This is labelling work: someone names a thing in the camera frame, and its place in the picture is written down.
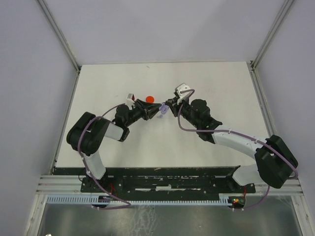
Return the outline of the purple charging case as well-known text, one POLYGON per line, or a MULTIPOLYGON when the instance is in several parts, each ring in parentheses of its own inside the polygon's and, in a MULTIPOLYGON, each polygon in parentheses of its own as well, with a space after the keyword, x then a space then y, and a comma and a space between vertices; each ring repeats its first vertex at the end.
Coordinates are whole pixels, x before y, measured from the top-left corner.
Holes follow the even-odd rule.
POLYGON ((167 111, 169 110, 169 106, 166 105, 165 103, 162 103, 161 106, 159 107, 161 115, 165 115, 167 111))

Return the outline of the red charging case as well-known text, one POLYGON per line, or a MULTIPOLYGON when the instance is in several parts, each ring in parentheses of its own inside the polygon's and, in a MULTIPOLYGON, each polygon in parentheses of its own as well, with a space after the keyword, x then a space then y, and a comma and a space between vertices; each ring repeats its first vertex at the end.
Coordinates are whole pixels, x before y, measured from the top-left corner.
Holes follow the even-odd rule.
POLYGON ((153 96, 147 96, 146 99, 145 99, 145 101, 146 101, 147 103, 154 103, 155 99, 154 99, 153 96))

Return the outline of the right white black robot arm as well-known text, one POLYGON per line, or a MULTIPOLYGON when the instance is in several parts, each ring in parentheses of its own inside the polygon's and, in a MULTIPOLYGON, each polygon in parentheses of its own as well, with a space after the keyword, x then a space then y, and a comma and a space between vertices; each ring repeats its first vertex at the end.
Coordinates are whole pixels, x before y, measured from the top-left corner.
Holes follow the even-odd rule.
POLYGON ((229 147, 255 161, 232 171, 225 181, 229 191, 238 192, 244 185, 260 180, 280 189, 288 179, 298 177, 298 162, 281 137, 257 138, 232 130, 211 117, 210 108, 202 99, 178 102, 173 98, 165 103, 177 119, 188 121, 194 127, 191 131, 203 141, 229 147))

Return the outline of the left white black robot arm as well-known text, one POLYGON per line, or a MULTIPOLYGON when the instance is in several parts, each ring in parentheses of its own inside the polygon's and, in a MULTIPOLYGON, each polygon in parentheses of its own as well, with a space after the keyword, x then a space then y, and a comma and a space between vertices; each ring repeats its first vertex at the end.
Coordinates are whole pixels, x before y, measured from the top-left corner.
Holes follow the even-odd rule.
POLYGON ((113 120, 89 112, 83 113, 78 119, 68 132, 66 142, 80 154, 87 175, 94 177, 93 188, 103 192, 109 186, 108 178, 104 177, 106 168, 98 151, 103 139, 106 137, 123 142, 130 133, 128 128, 130 125, 139 119, 152 119, 160 111, 161 106, 161 103, 148 103, 137 99, 130 107, 119 104, 111 108, 116 110, 113 120))

